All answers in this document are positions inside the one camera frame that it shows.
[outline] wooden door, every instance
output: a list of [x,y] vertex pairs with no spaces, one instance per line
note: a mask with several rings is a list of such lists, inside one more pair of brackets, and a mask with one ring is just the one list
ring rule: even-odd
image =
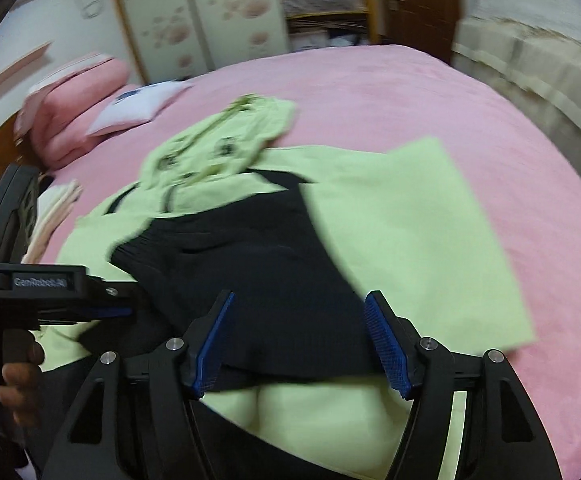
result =
[[459,0],[386,0],[389,38],[395,43],[451,60]]

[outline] pink bedsheet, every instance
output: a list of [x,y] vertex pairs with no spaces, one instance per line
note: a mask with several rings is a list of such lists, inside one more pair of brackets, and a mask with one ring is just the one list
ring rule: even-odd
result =
[[197,78],[154,122],[106,140],[59,171],[84,192],[55,232],[55,260],[75,218],[133,182],[144,156],[249,92],[295,101],[279,146],[385,152],[442,139],[483,204],[530,307],[539,342],[513,357],[565,480],[581,476],[581,180],[551,142],[493,90],[401,46],[312,50]]

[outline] pillowcase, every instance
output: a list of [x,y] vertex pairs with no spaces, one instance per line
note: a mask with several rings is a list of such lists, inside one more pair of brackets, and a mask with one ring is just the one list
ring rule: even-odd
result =
[[87,137],[86,132],[97,116],[119,95],[139,88],[138,85],[126,85],[125,87],[114,92],[106,99],[98,102],[91,108],[88,108],[83,114],[71,121],[57,135],[46,139],[34,130],[30,133],[30,142],[32,147],[44,162],[52,169],[59,170],[76,158],[86,155],[93,150],[105,137]]
[[86,135],[102,136],[150,123],[190,86],[184,81],[165,81],[123,93],[97,117]]
[[59,67],[55,72],[42,79],[35,86],[30,87],[24,98],[24,104],[21,110],[19,110],[14,122],[15,138],[20,138],[32,128],[35,115],[37,115],[42,101],[51,91],[75,75],[86,72],[110,59],[112,59],[112,56],[108,54],[88,54]]
[[42,101],[32,124],[33,135],[50,140],[77,116],[124,86],[129,76],[125,62],[111,59],[62,83]]

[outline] clothing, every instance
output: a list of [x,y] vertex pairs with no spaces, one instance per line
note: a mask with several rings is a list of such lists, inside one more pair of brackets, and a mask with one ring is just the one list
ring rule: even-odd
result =
[[[268,156],[276,158],[269,166]],[[359,297],[382,290],[398,315],[453,351],[481,354],[532,340],[533,329],[506,258],[438,141],[424,139],[386,155],[323,146],[265,150],[254,167],[259,164],[314,182],[301,185],[312,224]],[[209,195],[197,186],[177,189],[173,212],[159,216],[274,191],[274,184],[262,181],[253,174],[230,176],[205,183],[213,190]],[[131,279],[107,259],[119,243],[136,237],[151,222],[131,207],[133,193],[118,204],[117,212],[104,214],[116,199],[111,197],[93,216],[81,219],[59,262],[87,265],[92,274],[108,280]],[[42,340],[46,354],[50,357],[55,342],[61,342],[62,364],[75,361],[85,353],[75,343],[83,331],[83,326],[53,327],[48,345]],[[79,350],[69,358],[65,350],[71,344]],[[461,444],[464,396],[455,397],[443,480],[455,476]],[[211,392],[203,402],[269,444],[363,479],[385,477],[410,408],[382,376],[265,384]]]
[[232,290],[237,320],[224,359],[231,367],[295,380],[381,374],[363,301],[319,241],[302,181],[283,177],[295,188],[155,219],[110,261],[179,333]]
[[267,142],[291,126],[290,101],[247,95],[187,128],[148,154],[126,206],[159,215],[171,211],[174,190],[245,170]]

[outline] metal screw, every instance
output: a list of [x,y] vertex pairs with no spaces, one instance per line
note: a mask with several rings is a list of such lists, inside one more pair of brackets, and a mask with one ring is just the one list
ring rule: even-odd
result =
[[435,350],[439,344],[437,343],[437,341],[435,339],[433,339],[432,337],[423,337],[419,340],[419,345],[424,349],[424,350]]
[[488,352],[488,358],[493,363],[501,363],[502,361],[504,361],[504,354],[502,354],[499,350],[491,350],[490,352]]
[[166,348],[172,350],[179,350],[182,346],[184,346],[184,341],[181,338],[173,337],[166,342]]
[[115,359],[117,359],[117,354],[115,352],[104,352],[102,356],[99,358],[99,360],[104,365],[109,365],[110,363],[115,361]]

